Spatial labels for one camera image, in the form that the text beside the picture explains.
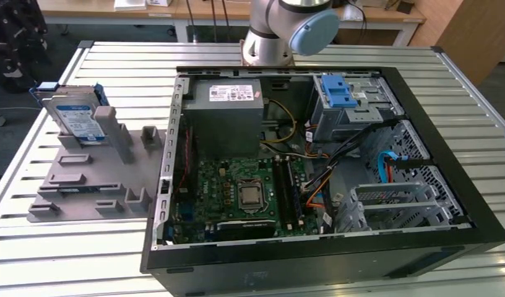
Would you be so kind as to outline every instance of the blue hard drive label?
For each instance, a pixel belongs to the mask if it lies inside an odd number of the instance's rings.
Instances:
[[[60,118],[74,137],[82,142],[100,142],[105,135],[98,123],[93,120],[93,111],[86,105],[56,106]]]

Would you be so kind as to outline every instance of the wooden desk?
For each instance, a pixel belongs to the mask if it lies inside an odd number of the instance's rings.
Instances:
[[[185,26],[189,24],[189,12],[186,0],[176,0],[177,10],[174,13],[176,18],[176,31],[178,42],[188,42],[181,40],[180,36],[185,36]],[[221,0],[214,0],[214,12],[217,25],[225,26],[225,14],[222,9]],[[226,2],[226,12],[229,15],[230,26],[249,26],[249,3],[245,1]],[[194,17],[196,25],[213,25],[212,5],[210,1],[189,0],[192,15]],[[398,30],[400,33],[393,42],[394,46],[406,46],[414,34],[418,24],[425,22],[425,17],[421,12],[414,8],[410,14],[404,14],[397,11],[385,11],[376,7],[364,7],[368,29],[369,30]],[[344,10],[337,9],[337,14],[342,16]],[[340,28],[360,29],[362,22],[342,21]]]
[[[142,11],[114,11],[114,0],[37,0],[48,24],[173,25],[178,1]]]
[[[230,26],[249,26],[249,3],[226,1]],[[168,7],[149,6],[144,11],[113,10],[114,0],[37,0],[48,24],[108,24],[108,25],[173,25],[177,41],[188,42],[186,27],[190,23],[185,0],[173,0]],[[213,25],[210,1],[189,0],[196,25]],[[225,26],[221,0],[214,0],[216,23]],[[417,25],[425,17],[414,8],[410,14],[364,7],[369,30],[398,30],[394,46],[406,46]],[[342,21],[340,28],[360,29],[362,23]]]

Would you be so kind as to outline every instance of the power cable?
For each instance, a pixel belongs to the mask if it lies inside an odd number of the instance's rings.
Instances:
[[[226,15],[225,0],[221,0],[221,3],[222,3],[222,11],[225,13],[225,22],[226,22],[226,42],[230,43],[230,25],[229,25],[229,16]]]

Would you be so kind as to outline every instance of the power supply label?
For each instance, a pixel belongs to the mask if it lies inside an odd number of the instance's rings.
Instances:
[[[252,85],[213,85],[209,101],[253,101]]]
[[[58,105],[56,109],[64,124],[80,141],[100,142],[105,139],[100,125],[92,119],[93,111],[88,105]]]

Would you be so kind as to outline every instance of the metal table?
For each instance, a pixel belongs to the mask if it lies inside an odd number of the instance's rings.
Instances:
[[[165,127],[177,65],[238,65],[237,45],[104,43],[80,48],[62,84],[105,86],[129,129]],[[297,65],[392,66],[400,72],[505,226],[505,122],[445,54],[429,48],[332,46]],[[0,296],[168,296],[138,272],[145,220],[26,221],[57,153],[57,126],[40,113],[0,182]],[[505,244],[417,278],[269,291],[286,296],[505,296]],[[240,296],[256,296],[258,293]]]

